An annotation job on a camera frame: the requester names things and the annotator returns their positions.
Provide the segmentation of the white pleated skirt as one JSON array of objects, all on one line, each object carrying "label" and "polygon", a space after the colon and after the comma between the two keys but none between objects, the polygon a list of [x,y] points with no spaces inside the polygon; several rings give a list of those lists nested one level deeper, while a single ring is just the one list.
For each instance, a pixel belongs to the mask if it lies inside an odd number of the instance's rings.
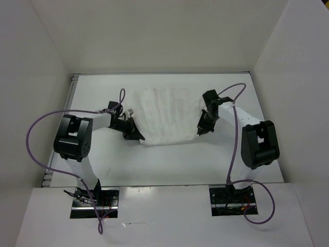
[{"label": "white pleated skirt", "polygon": [[128,91],[125,106],[144,139],[144,146],[189,142],[197,137],[197,124],[206,108],[199,92],[172,87]]}]

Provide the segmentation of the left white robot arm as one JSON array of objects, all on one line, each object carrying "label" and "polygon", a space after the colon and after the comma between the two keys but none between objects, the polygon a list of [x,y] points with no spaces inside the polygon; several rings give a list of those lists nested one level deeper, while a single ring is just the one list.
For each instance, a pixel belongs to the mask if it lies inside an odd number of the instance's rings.
[{"label": "left white robot arm", "polygon": [[123,113],[123,106],[118,102],[110,101],[107,109],[94,116],[65,114],[53,143],[54,151],[66,160],[72,173],[77,176],[77,192],[74,197],[79,200],[84,198],[92,206],[103,200],[103,194],[100,180],[93,172],[88,155],[92,133],[103,128],[121,132],[125,140],[145,140],[133,117],[127,117]]}]

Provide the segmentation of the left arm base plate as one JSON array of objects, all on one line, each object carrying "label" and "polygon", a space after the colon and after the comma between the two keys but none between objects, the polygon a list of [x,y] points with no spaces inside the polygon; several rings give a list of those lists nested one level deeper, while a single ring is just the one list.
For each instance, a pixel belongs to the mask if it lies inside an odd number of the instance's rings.
[{"label": "left arm base plate", "polygon": [[[71,219],[97,218],[92,202],[88,196],[79,196],[78,189],[74,193],[64,190],[72,197]],[[102,198],[94,200],[97,212],[102,219],[118,218],[119,188],[102,188]]]}]

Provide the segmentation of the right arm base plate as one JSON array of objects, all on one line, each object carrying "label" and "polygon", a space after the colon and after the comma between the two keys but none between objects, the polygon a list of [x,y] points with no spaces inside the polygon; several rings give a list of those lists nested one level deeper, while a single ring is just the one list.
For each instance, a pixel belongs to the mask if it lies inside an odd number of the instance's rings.
[{"label": "right arm base plate", "polygon": [[251,186],[235,189],[233,185],[209,187],[211,213],[213,217],[257,215],[258,209]]}]

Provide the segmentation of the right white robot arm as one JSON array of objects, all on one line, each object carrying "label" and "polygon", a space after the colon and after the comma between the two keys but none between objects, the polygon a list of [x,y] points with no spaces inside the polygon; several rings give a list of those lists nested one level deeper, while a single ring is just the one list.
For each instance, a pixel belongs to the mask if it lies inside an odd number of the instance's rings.
[{"label": "right white robot arm", "polygon": [[251,116],[229,97],[204,93],[202,98],[205,107],[197,124],[198,136],[214,132],[218,120],[234,127],[234,157],[229,165],[225,196],[230,202],[237,202],[243,196],[243,189],[253,183],[255,170],[270,165],[280,156],[275,125],[270,120]]}]

